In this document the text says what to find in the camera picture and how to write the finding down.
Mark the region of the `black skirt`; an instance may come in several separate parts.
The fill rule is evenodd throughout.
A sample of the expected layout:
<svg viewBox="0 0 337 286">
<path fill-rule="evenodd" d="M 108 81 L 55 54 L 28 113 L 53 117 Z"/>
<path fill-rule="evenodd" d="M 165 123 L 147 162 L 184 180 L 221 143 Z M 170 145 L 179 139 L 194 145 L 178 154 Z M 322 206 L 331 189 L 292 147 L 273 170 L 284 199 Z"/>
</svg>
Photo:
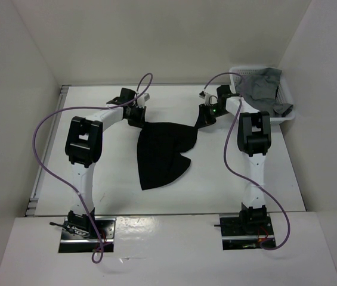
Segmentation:
<svg viewBox="0 0 337 286">
<path fill-rule="evenodd" d="M 197 141 L 197 128 L 178 123 L 146 122 L 137 142 L 141 189 L 159 188 L 178 179 L 191 165 L 183 153 Z"/>
</svg>

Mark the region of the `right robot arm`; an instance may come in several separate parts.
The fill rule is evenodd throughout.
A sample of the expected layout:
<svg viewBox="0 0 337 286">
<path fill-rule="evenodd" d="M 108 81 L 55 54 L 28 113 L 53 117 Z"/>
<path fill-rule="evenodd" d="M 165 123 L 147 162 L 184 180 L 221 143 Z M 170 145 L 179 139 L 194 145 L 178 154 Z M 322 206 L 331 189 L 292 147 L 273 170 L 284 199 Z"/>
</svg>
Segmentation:
<svg viewBox="0 0 337 286">
<path fill-rule="evenodd" d="M 271 147 L 270 115 L 259 111 L 246 102 L 239 94 L 233 94 L 228 85 L 220 86 L 218 95 L 205 91 L 199 96 L 203 103 L 199 105 L 196 128 L 210 126 L 217 117 L 230 113 L 234 116 L 233 126 L 237 127 L 237 147 L 245 159 L 245 174 L 240 178 L 248 182 L 239 211 L 237 226 L 245 234 L 255 234 L 265 226 L 267 207 L 264 192 L 264 165 Z"/>
</svg>

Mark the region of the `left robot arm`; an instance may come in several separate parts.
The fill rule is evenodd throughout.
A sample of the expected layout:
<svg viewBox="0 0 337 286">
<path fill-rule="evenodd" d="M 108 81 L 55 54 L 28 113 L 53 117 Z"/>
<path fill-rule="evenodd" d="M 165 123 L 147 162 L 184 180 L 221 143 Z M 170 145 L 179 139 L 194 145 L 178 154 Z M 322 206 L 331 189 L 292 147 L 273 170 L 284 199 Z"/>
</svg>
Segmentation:
<svg viewBox="0 0 337 286">
<path fill-rule="evenodd" d="M 87 117 L 75 116 L 70 122 L 65 153 L 72 164 L 72 185 L 78 198 L 69 210 L 67 225 L 82 238 L 96 236 L 92 184 L 94 167 L 103 150 L 103 132 L 123 119 L 132 126 L 142 127 L 149 98 L 148 93 L 140 95 L 122 88 L 120 95 L 110 100 L 105 109 Z"/>
</svg>

